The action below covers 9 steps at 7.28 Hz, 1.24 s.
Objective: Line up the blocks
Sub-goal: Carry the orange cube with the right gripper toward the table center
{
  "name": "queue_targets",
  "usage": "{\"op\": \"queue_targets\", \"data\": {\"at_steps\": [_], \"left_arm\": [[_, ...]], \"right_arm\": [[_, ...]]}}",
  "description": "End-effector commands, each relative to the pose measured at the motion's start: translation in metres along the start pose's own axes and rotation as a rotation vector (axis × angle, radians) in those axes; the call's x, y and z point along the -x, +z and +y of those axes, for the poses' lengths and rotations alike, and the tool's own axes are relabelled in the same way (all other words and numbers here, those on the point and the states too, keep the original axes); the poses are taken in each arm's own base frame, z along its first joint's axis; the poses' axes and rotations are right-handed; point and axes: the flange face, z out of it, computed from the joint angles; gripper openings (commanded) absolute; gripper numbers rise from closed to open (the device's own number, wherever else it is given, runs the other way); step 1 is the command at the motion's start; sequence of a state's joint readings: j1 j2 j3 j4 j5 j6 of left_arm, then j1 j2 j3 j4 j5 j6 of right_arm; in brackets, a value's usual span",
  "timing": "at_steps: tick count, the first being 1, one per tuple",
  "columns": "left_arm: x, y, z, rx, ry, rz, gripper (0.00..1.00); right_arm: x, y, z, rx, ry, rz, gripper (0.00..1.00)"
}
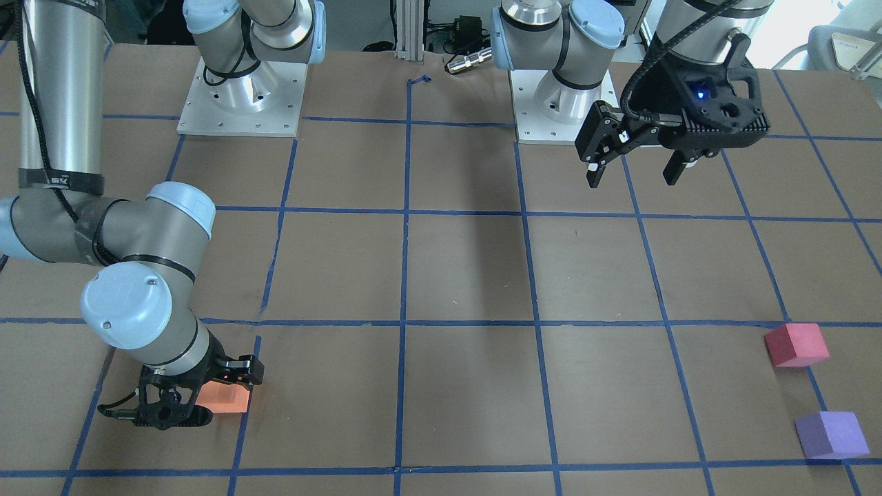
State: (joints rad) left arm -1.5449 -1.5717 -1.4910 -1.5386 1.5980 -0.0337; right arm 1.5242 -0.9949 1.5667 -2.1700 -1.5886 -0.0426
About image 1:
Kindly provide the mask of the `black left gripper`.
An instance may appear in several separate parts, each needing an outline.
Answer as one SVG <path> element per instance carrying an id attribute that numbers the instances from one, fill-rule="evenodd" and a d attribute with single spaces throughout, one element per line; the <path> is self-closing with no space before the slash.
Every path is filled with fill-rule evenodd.
<path id="1" fill-rule="evenodd" d="M 668 186 L 696 163 L 695 150 L 750 147 L 768 134 L 758 72 L 746 58 L 752 41 L 737 34 L 734 42 L 719 65 L 665 53 L 637 82 L 628 101 L 633 112 L 651 113 L 651 121 L 632 119 L 606 101 L 592 103 L 575 139 L 590 188 L 599 186 L 611 161 L 633 150 L 631 139 L 651 127 L 658 132 L 650 135 L 650 143 L 674 150 L 664 168 Z"/>

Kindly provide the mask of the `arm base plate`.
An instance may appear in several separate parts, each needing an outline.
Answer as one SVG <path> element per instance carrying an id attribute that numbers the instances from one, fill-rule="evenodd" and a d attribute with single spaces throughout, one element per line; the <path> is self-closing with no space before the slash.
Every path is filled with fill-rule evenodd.
<path id="1" fill-rule="evenodd" d="M 593 89 L 559 82 L 551 70 L 511 70 L 511 100 L 521 144 L 573 145 L 593 103 L 618 100 L 609 72 Z"/>
<path id="2" fill-rule="evenodd" d="M 177 132 L 295 138 L 308 68 L 299 63 L 262 63 L 252 74 L 211 87 L 204 79 L 204 63 L 199 61 Z"/>

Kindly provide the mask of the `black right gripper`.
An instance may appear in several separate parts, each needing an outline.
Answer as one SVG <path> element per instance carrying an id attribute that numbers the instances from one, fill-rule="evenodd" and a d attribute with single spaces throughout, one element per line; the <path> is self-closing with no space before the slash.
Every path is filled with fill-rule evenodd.
<path id="1" fill-rule="evenodd" d="M 209 331 L 198 331 L 185 355 L 170 366 L 183 372 L 160 374 L 144 371 L 139 380 L 135 426 L 154 427 L 161 431 L 173 427 L 201 427 L 212 421 L 212 411 L 196 405 L 201 387 L 216 380 L 226 385 L 240 385 L 252 391 L 262 385 L 265 365 L 257 355 L 233 359 L 224 352 L 218 339 Z"/>

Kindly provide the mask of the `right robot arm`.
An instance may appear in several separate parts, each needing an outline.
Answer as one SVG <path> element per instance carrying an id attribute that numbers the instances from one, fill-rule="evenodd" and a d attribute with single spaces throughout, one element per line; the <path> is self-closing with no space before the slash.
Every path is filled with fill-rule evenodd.
<path id="1" fill-rule="evenodd" d="M 101 172 L 103 1 L 16 1 L 22 87 L 19 194 L 2 200 L 2 252 L 99 267 L 80 311 L 108 345 L 141 363 L 134 409 L 98 412 L 158 430 L 207 426 L 196 399 L 214 381 L 251 391 L 264 364 L 231 358 L 189 307 L 216 208 L 187 183 L 145 200 L 104 194 Z"/>

